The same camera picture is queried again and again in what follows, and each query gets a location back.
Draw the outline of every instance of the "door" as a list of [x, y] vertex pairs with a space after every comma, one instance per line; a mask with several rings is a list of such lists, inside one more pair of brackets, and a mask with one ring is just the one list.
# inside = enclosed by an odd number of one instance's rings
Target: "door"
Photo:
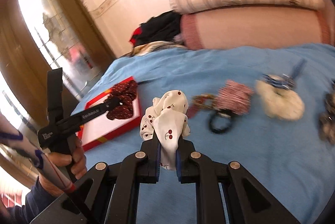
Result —
[[69, 115], [113, 61], [110, 48], [76, 0], [0, 0], [0, 5], [0, 47], [5, 49], [0, 71], [9, 87], [45, 125], [46, 72], [62, 67]]

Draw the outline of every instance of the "human hand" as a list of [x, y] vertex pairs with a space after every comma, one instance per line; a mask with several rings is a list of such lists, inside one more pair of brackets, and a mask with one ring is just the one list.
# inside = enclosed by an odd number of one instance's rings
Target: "human hand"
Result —
[[[84, 155], [84, 149], [81, 146], [81, 142], [76, 138], [76, 149], [74, 150], [72, 156], [61, 154], [57, 152], [51, 152], [47, 154], [51, 162], [56, 166], [62, 167], [67, 166], [74, 161], [73, 166], [71, 167], [71, 172], [75, 175], [76, 179], [80, 179], [87, 172], [86, 168], [86, 156]], [[50, 195], [54, 197], [59, 197], [63, 191], [58, 187], [54, 186], [50, 181], [48, 181], [42, 174], [39, 176], [40, 184]]]

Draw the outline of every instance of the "sleeve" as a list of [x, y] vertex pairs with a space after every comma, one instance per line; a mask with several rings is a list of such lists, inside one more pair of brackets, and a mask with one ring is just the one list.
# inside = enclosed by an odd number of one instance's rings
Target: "sleeve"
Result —
[[26, 196], [26, 205], [8, 208], [9, 213], [18, 224], [29, 224], [56, 198], [45, 191], [37, 179], [35, 185]]

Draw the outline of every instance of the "white scrunchie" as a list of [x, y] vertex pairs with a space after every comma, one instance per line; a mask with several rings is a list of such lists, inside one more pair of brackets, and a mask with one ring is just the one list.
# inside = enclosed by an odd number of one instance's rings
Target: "white scrunchie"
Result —
[[267, 116], [286, 120], [298, 120], [303, 116], [305, 105], [296, 92], [276, 88], [260, 80], [256, 81], [256, 91]]

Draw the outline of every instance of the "black hair tie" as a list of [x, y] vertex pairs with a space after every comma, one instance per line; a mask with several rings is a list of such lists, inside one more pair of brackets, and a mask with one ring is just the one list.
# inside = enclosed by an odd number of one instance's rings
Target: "black hair tie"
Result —
[[[227, 109], [215, 110], [215, 112], [213, 112], [209, 117], [209, 129], [211, 130], [211, 132], [216, 133], [216, 134], [225, 133], [227, 130], [229, 130], [232, 127], [232, 123], [233, 123], [233, 119], [235, 115], [236, 114], [234, 114], [231, 110], [227, 110]], [[229, 120], [228, 125], [223, 129], [215, 129], [213, 127], [213, 122], [217, 117], [228, 119]]]

